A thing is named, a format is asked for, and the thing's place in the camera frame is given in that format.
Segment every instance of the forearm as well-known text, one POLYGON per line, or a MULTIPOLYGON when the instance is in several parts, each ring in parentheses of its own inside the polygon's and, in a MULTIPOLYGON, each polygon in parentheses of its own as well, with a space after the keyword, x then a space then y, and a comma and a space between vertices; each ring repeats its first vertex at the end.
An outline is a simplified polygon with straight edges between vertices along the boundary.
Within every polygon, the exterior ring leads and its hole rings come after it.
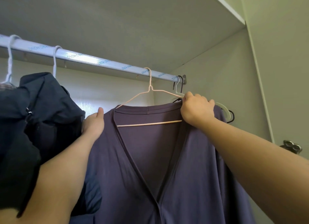
POLYGON ((44 163, 20 223, 68 223, 81 193, 94 140, 82 135, 44 163))
POLYGON ((275 223, 309 222, 308 160, 215 118, 200 128, 275 223))

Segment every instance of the pink wire hanger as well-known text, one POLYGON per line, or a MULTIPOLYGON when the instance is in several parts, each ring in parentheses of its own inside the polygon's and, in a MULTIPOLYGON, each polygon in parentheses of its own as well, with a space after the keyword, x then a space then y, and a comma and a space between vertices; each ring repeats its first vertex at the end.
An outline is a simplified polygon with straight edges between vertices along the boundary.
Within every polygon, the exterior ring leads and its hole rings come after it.
MULTIPOLYGON (((161 91, 161 92, 165 92, 165 93, 168 93, 168 94, 171 94, 171 95, 174 95, 178 98, 183 98, 183 96, 180 96, 180 95, 177 95, 177 94, 173 94, 173 93, 170 93, 168 91, 165 91, 165 90, 154 90, 153 89, 153 86, 151 85, 151 70, 150 68, 146 68, 149 70, 149 76, 150 76, 150 79, 149 79, 149 87, 148 87, 148 91, 146 92, 142 92, 142 93, 139 93, 137 95, 135 95, 132 99, 126 101, 124 104, 121 104, 119 105, 117 108, 120 108, 121 106, 127 104, 128 102, 130 102, 131 100, 133 100, 134 98, 136 98, 137 96, 141 95, 141 94, 146 94, 146 93, 149 93, 150 92, 150 88, 152 89, 152 91, 161 91)), ((126 126, 146 126, 146 125, 159 125, 159 124, 168 124, 168 123, 175 123, 175 122, 181 122, 182 120, 177 120, 177 121, 166 121, 166 122, 156 122, 156 123, 147 123, 147 124, 134 124, 134 125, 119 125, 117 127, 126 127, 126 126)))

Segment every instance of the metal rod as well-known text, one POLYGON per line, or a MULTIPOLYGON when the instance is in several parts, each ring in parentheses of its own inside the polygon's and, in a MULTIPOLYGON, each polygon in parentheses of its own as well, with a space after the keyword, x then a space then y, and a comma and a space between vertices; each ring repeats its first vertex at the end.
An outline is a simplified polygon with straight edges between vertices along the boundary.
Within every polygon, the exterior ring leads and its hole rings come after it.
MULTIPOLYGON (((0 47, 7 47, 8 42, 9 42, 9 37, 0 34, 0 47)), ((36 42, 26 41, 23 39, 15 39, 11 44, 11 48, 13 50, 20 50, 24 52, 33 53, 33 54, 53 57, 54 47, 43 45, 43 44, 36 43, 36 42)), ((69 51, 65 49, 58 49, 56 53, 56 58, 62 59, 62 60, 68 60, 72 62, 77 62, 77 63, 89 64, 92 66, 119 70, 123 72, 134 73, 134 74, 143 75, 143 76, 149 76, 149 73, 148 73, 149 71, 144 68, 140 68, 140 67, 136 67, 136 66, 132 66, 128 64, 123 64, 123 63, 118 63, 118 62, 111 61, 108 59, 102 59, 102 58, 94 57, 91 55, 77 53, 77 52, 73 52, 73 51, 69 51)), ((157 72, 153 70, 151 70, 151 74, 152 74, 152 77, 155 77, 158 79, 163 79, 163 80, 172 81, 172 82, 178 81, 178 76, 175 76, 175 75, 157 72)))

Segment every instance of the metal door handle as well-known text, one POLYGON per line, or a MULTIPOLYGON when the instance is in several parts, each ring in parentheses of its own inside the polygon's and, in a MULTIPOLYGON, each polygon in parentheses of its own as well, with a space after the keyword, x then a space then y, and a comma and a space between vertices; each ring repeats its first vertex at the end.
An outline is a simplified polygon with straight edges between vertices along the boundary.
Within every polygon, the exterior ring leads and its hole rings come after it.
POLYGON ((290 140, 284 140, 283 141, 283 145, 280 146, 290 152, 293 152, 295 154, 299 154, 303 149, 301 146, 299 146, 298 144, 293 143, 290 140))

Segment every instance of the black hanger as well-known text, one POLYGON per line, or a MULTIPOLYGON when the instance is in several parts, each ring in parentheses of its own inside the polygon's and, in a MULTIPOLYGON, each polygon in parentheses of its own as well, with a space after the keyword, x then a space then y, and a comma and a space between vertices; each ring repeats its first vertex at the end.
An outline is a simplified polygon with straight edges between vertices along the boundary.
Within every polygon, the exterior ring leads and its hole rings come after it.
MULTIPOLYGON (((183 78, 182 78, 182 76, 179 76, 180 78, 181 78, 181 90, 180 90, 180 93, 182 93, 182 87, 183 87, 183 78)), ((177 101, 179 101, 179 100, 182 100, 181 98, 178 98, 178 99, 176 99, 173 103, 175 103, 175 102, 177 102, 177 101)))
POLYGON ((228 121, 227 123, 231 123, 231 122, 233 122, 235 120, 235 114, 231 110, 229 110, 229 112, 232 113, 233 119, 231 121, 228 121))

